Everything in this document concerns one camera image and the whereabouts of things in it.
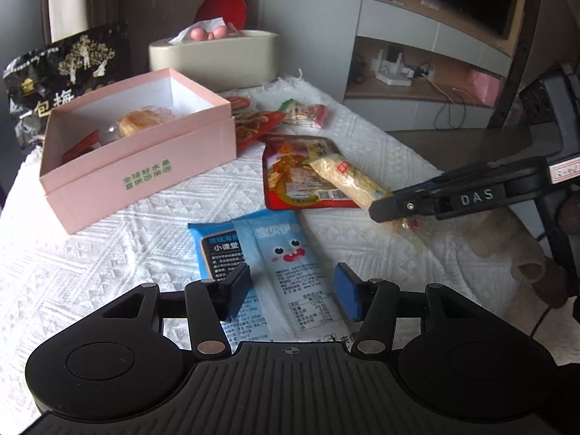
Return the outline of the blue seaweed snack packet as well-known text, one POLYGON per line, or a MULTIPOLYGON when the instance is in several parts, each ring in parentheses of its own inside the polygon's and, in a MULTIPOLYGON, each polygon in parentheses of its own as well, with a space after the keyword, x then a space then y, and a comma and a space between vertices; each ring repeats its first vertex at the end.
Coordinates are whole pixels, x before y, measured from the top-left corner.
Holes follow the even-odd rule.
POLYGON ((322 261, 295 212, 262 210, 221 223, 190 223, 200 277, 221 281, 250 267, 252 285, 237 316, 225 323, 233 347, 243 341, 340 342, 347 323, 322 261))

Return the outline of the yellow clear cracker packet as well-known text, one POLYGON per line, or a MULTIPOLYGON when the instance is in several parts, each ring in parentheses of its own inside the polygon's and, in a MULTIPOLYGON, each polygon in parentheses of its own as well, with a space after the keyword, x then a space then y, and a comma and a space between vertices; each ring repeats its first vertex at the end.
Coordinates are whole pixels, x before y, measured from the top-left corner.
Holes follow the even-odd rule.
MULTIPOLYGON (((309 165, 316 174, 333 184, 347 198, 352 199, 356 205, 367 211, 370 211, 370 206, 374 201, 392 195, 390 191, 377 184, 340 154, 327 154, 311 160, 309 165)), ((381 226, 400 234, 414 245, 418 245, 419 241, 428 244, 434 236, 431 226, 415 218, 389 220, 381 223, 381 226)))

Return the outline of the large red snack bag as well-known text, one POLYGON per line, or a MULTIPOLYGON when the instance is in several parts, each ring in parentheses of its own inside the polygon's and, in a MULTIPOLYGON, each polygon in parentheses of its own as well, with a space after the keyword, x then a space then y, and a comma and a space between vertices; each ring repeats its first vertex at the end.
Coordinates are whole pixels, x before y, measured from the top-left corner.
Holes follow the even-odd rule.
POLYGON ((355 202, 326 181, 310 163, 339 153, 326 137, 265 134, 262 154, 265 207, 272 211, 356 208, 355 202))

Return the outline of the red small snack packet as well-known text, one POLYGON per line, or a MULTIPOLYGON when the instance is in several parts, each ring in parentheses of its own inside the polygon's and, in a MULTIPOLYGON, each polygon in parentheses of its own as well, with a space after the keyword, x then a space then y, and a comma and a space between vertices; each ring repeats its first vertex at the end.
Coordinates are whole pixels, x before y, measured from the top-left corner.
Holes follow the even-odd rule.
POLYGON ((254 111, 237 114, 234 119, 236 145, 238 151, 241 151, 276 129, 285 119, 285 114, 280 111, 254 111))

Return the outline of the bread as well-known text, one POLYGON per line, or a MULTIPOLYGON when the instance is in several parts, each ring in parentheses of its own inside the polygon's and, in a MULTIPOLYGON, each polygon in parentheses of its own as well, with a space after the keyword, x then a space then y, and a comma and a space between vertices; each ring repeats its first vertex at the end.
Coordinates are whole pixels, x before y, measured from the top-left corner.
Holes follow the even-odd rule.
POLYGON ((127 113, 107 130, 114 138, 131 137, 146 129, 162 125, 177 118, 171 108, 147 106, 127 113))

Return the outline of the clear dark snack bar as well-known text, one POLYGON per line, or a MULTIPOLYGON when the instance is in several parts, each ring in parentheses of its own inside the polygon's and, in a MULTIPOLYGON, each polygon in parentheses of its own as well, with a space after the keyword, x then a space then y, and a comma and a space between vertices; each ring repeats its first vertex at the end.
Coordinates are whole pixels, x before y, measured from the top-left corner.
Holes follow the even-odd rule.
POLYGON ((107 144, 112 144, 116 140, 119 140, 116 130, 95 130, 68 149, 63 154, 62 161, 66 164, 84 154, 93 152, 107 144))

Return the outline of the red braised egg packet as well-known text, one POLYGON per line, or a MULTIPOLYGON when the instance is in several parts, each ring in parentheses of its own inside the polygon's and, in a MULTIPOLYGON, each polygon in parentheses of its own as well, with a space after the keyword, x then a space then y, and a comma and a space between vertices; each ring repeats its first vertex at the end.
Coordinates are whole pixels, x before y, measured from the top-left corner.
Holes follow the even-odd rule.
POLYGON ((251 97, 232 95, 225 96, 224 99, 230 103, 233 114, 248 112, 254 110, 254 101, 251 97))

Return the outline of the pink paper bag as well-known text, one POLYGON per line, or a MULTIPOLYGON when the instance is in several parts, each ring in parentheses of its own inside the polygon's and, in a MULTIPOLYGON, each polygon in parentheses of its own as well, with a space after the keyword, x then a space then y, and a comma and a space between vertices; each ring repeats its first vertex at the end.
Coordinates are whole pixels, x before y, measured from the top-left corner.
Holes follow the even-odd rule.
POLYGON ((493 74, 471 68, 467 72, 466 87, 484 105, 493 107, 502 88, 502 79, 493 74))

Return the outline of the white router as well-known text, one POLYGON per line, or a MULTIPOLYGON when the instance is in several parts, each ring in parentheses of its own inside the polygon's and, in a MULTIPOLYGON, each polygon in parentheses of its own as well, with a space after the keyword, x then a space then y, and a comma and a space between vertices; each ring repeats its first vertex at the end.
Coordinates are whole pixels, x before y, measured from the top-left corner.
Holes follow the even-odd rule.
POLYGON ((389 87, 411 87, 414 71, 404 62, 400 46, 390 45, 378 50, 377 57, 370 64, 374 77, 389 87))

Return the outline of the white textured tablecloth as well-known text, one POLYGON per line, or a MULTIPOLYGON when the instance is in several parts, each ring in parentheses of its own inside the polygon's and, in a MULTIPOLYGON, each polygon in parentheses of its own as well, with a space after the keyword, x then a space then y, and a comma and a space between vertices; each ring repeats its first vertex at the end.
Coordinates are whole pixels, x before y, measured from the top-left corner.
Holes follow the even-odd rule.
MULTIPOLYGON (((18 434, 38 412, 26 386, 30 353, 42 342, 141 283, 182 290, 200 276, 192 223, 229 221, 264 208, 261 157, 237 160, 142 199, 78 232, 64 231, 39 183, 32 151, 1 214, 1 430, 18 434)), ((305 210, 299 219, 325 271, 346 262, 361 277, 420 291, 440 282, 494 313, 517 291, 504 258, 474 255, 470 218, 423 223, 404 237, 358 208, 305 210)))

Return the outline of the pink cardboard box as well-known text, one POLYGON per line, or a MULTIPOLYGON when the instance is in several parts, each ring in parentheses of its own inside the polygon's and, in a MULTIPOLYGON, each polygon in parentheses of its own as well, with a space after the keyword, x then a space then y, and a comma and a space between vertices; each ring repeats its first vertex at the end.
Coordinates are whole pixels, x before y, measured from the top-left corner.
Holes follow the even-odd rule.
POLYGON ((230 103, 179 72, 164 69, 110 84, 53 109, 39 181, 65 231, 75 234, 236 156, 230 103), (64 159, 91 134, 111 128, 132 112, 155 107, 169 110, 172 119, 64 159))

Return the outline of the cream tissue box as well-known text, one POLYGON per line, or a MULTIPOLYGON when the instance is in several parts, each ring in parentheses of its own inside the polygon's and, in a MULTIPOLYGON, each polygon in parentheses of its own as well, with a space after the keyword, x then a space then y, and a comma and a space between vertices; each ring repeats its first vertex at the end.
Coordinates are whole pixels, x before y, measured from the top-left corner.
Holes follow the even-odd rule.
POLYGON ((148 46, 149 69, 173 69, 215 92, 258 87, 278 73, 279 36, 243 30, 222 40, 157 40, 148 46))

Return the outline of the pink toy on tissue box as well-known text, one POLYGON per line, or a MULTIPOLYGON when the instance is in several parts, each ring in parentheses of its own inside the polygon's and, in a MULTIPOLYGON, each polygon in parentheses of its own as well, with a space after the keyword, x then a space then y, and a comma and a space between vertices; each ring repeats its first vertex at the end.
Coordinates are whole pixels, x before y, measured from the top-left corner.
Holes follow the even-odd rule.
POLYGON ((221 38, 228 36, 228 33, 227 26, 217 26, 212 30, 193 28, 190 31, 190 38, 193 41, 221 40, 221 38))

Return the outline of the black plum snack bag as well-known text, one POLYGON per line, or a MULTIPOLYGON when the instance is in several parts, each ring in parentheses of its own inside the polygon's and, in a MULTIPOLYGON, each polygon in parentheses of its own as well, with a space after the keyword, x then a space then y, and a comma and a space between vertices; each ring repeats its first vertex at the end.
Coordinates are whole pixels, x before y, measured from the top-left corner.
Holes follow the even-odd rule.
POLYGON ((42 144, 51 111, 132 75, 128 24, 88 29, 32 50, 3 72, 19 147, 42 144))

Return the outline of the white tissue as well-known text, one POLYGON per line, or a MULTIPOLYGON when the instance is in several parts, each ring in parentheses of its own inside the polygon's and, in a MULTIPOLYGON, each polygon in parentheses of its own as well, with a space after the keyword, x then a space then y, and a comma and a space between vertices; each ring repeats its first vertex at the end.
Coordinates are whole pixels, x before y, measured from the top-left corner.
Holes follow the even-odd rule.
POLYGON ((181 42, 189 42, 193 41, 190 38, 190 31, 193 28, 204 28, 207 30, 212 30, 217 26, 227 26, 226 22, 222 18, 216 18, 211 20, 204 20, 200 22, 195 22, 193 25, 187 26, 185 29, 182 29, 180 33, 169 40, 170 44, 177 44, 181 42))

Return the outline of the red round paddle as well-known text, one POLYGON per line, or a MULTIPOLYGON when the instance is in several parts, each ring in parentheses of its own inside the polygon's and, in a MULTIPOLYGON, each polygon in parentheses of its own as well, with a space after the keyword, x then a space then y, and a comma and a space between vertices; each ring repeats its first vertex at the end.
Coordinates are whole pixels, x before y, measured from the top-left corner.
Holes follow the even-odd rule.
POLYGON ((204 0, 195 22, 222 18, 226 25, 232 24, 235 29, 244 29, 248 9, 245 0, 204 0))

